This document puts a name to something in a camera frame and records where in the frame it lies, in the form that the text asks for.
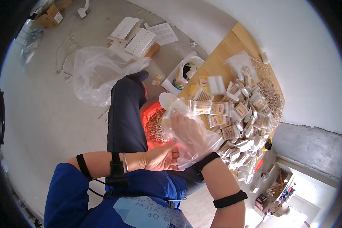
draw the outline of person's hand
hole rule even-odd
[[[179,170],[177,166],[179,157],[179,151],[174,143],[158,146],[144,152],[144,169],[150,171]]]
[[[171,119],[171,128],[190,153],[184,155],[185,158],[192,158],[204,149],[203,130],[195,120],[176,112]]]

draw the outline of forearm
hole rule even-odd
[[[222,159],[216,158],[204,166],[202,174],[211,196],[221,199],[238,193],[241,189]]]
[[[215,200],[238,193],[241,189],[231,171],[220,158],[204,166],[202,174],[206,186]],[[243,227],[245,204],[243,201],[218,208],[211,227]]]
[[[144,169],[146,165],[144,162],[145,161],[144,152],[126,153],[125,156],[127,158],[129,172],[138,170],[138,169]],[[83,158],[85,160],[85,163],[86,163],[87,169],[89,170],[90,175],[94,179],[110,176],[111,174],[110,162],[112,161],[111,152],[89,152],[89,153],[83,154]],[[119,158],[123,162],[124,173],[126,173],[123,153],[119,153]],[[78,170],[80,170],[76,157],[68,159],[66,163],[72,164]]]

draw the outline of red plastic bag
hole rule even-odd
[[[168,142],[165,142],[165,143],[157,142],[156,140],[151,139],[152,136],[150,133],[146,132],[146,126],[147,126],[147,123],[150,121],[151,116],[155,115],[157,112],[159,112],[162,109],[163,108],[161,107],[160,102],[156,101],[154,103],[151,103],[150,105],[148,105],[144,109],[142,109],[140,112],[141,121],[142,121],[143,129],[146,133],[147,146],[148,146],[149,150],[151,150],[157,146],[164,146],[168,143]]]

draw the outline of silver bangle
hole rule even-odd
[[[127,158],[125,157],[125,153],[123,153],[123,156],[124,156],[124,162],[125,162],[125,171],[127,171],[126,173],[129,173],[128,163],[127,163]]]

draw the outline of plastic bag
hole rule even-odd
[[[141,121],[142,121],[144,132],[146,134],[147,146],[149,150],[157,146],[164,146],[168,144],[168,142],[165,142],[165,143],[157,142],[157,140],[155,140],[154,135],[151,135],[146,130],[147,123],[150,121],[152,116],[155,115],[160,110],[163,110],[163,108],[161,107],[160,102],[157,101],[157,102],[151,103],[150,105],[142,109],[140,112]]]
[[[28,65],[36,53],[40,42],[42,41],[43,29],[33,29],[27,41],[23,45],[23,49],[20,52],[20,62],[24,68]]]
[[[191,63],[196,66],[196,71],[203,65],[204,60],[202,60],[200,57],[196,56],[196,52],[191,52],[188,54],[179,64],[179,69],[176,73],[175,79],[173,80],[173,86],[176,87],[179,90],[182,90],[184,86],[187,84],[188,80],[184,78],[183,69],[184,66],[188,63]]]
[[[117,45],[82,48],[75,53],[72,88],[76,96],[89,105],[110,105],[111,90],[116,82],[141,71],[150,60],[127,53]]]
[[[190,138],[183,138],[173,131],[171,127],[171,117],[175,112],[196,121],[202,129],[202,141],[205,145],[202,145],[200,142]],[[161,128],[164,138],[170,138],[171,140],[176,141],[176,145],[180,153],[180,158],[177,160],[179,169],[188,168],[196,162],[201,161],[201,159],[203,159],[208,153],[217,151],[224,142],[218,134],[207,130],[204,122],[201,120],[201,117],[189,112],[187,105],[180,99],[173,102],[170,109],[165,113],[161,122]]]
[[[244,181],[246,185],[250,184],[253,179],[254,169],[256,164],[256,156],[252,157],[252,162],[248,166],[241,166],[238,169],[238,181]]]
[[[247,66],[251,72],[251,77],[255,81],[255,83],[260,82],[257,77],[256,69],[253,67],[251,59],[246,51],[241,51],[238,54],[228,58],[225,61],[235,73],[238,75],[238,79],[244,81],[243,70]]]

